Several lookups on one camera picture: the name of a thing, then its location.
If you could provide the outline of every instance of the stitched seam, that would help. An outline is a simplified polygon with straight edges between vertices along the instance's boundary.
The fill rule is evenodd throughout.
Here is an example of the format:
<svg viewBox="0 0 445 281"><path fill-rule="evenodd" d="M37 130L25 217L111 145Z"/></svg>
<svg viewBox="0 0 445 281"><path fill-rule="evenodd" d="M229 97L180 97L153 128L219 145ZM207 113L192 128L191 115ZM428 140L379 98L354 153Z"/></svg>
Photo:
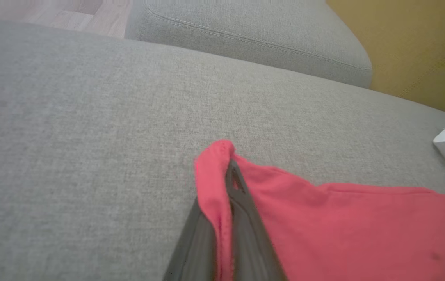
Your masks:
<svg viewBox="0 0 445 281"><path fill-rule="evenodd" d="M178 24L178 23L169 21L169 20L167 20L167 19L165 19L165 18L160 18L159 16L156 16L155 14L150 13L150 12L148 12L148 15L152 16L153 18L156 18L157 20L161 20L161 21L165 21L166 23L170 23L171 25L175 25L175 26L177 26L177 27L186 28L187 30L192 30L192 31L201 32L201 33L205 33L205 34L215 35L215 36L224 37L224 38L228 38L228 39L233 39L233 40L241 41L241 42L243 42L243 43L254 44L254 45L257 45L257 46L263 46L263 47L266 47L266 48L272 48L272 49L275 49L275 50L282 50L282 51L284 51L284 52L294 53L294 54L296 54L296 55L303 55L303 56L305 56L305 57L312 57L313 59L320 59L320 60L322 60L323 62L329 62L330 64L334 64L334 65L336 65L336 66L344 66L345 68L348 68L348 69L354 68L355 70L359 70L359 71L362 71L362 72L364 72L364 73L367 73L367 72L371 71L371 69L357 68L356 66L351 66L351 65L349 65L349 64L343 64L342 62L335 62L335 61L332 61L332 60L330 60L330 59L325 59L325 58L323 58L323 57L316 57L316 56L314 56L314 55L310 55L310 54L308 54L308 53L301 53L301 52L294 51L294 50L287 50L287 49L278 48L278 47L275 47L275 46L268 46L268 45L265 45L265 44L259 44L259 43L255 43L255 42L251 42L251 41L246 41L246 40L242 40L242 39L237 39L237 38L234 38L234 37L224 36L224 35L216 34L216 33L213 33L213 32L204 32L204 31L202 31L202 30L197 30L197 29L195 29L195 28L185 27L185 26L180 25L180 24Z"/></svg>
<svg viewBox="0 0 445 281"><path fill-rule="evenodd" d="M148 14L150 16L153 16L157 20L162 20L162 21L165 21L165 22L170 23L172 25L186 28L188 30L194 30L194 31L197 31L197 32L205 33L205 34L210 34L210 35L215 35L215 36L219 36L219 37L225 37L225 38L229 38L229 39L233 39L233 40L238 40L238 41L242 41L244 43L256 44L258 46L264 46L264 47L267 47L267 48L274 48L276 50L282 50L282 51L289 52L289 53L295 53L297 55L305 55L307 57L314 57L316 59L322 59L324 61L331 62L333 64L338 64L338 65L341 65L341 66L349 66L350 68L360 69L360 70L363 70L363 71L371 71L372 70L371 67L370 68L362 68L361 66L353 66L351 64L347 64L345 62L338 62L338 61L336 61L334 59L329 59L327 57L322 57L320 55L317 55L315 53L308 52L308 51L305 51L305 50L301 50L301 49L297 49L296 50L296 49L294 49L292 47L289 47L289 46L286 46L286 45L281 45L281 44L278 44L278 43L272 43L270 41L265 41L265 40L262 40L262 39L255 39L254 37L249 37L249 36L245 36L245 35L242 35L242 34L231 34L231 32L225 32L223 30L217 30L215 28L205 27L203 25L196 25L195 23L189 23L188 21L182 21L182 20L179 20L179 19L176 19L176 18L169 18L167 16L162 16L162 15L159 15L159 14L155 14L153 12L153 10L150 8L150 6L148 4L146 4L146 3L145 3L145 6L148 9ZM244 38L236 39L234 37L224 36L224 35L221 35L221 34L217 34L215 32L218 32L218 33L221 33L221 34L227 34L227 35L235 36L235 37L244 37Z"/></svg>

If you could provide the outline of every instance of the gray sofa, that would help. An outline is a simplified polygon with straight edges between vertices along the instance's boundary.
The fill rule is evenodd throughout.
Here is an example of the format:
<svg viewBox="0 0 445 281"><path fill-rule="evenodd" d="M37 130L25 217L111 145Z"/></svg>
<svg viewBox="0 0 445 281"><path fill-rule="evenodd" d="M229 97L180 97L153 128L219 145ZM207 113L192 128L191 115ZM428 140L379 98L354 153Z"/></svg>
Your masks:
<svg viewBox="0 0 445 281"><path fill-rule="evenodd" d="M286 69L0 21L0 280L159 280L211 142L445 193L445 112Z"/></svg>

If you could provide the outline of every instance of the pink fabric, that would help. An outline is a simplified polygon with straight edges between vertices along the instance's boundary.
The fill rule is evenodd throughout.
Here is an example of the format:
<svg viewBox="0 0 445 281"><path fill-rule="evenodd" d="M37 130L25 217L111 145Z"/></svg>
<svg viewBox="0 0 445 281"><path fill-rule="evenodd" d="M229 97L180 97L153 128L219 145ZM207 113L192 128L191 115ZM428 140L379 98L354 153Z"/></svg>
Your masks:
<svg viewBox="0 0 445 281"><path fill-rule="evenodd" d="M219 140L196 160L196 191L217 237L217 280L232 272L224 186L236 160L290 281L445 280L445 195L423 187L327 183L315 187L260 167Z"/></svg>

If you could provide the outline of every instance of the sofa cushion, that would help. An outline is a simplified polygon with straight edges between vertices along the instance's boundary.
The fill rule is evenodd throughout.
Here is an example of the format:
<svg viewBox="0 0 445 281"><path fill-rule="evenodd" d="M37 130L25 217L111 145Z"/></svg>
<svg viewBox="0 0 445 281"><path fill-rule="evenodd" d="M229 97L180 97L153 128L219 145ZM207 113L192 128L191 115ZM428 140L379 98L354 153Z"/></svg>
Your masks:
<svg viewBox="0 0 445 281"><path fill-rule="evenodd" d="M368 87L371 64L322 0L258 4L133 4L126 38L180 46Z"/></svg>
<svg viewBox="0 0 445 281"><path fill-rule="evenodd" d="M444 127L302 73L0 21L0 281L159 280L217 139L316 185L445 193Z"/></svg>

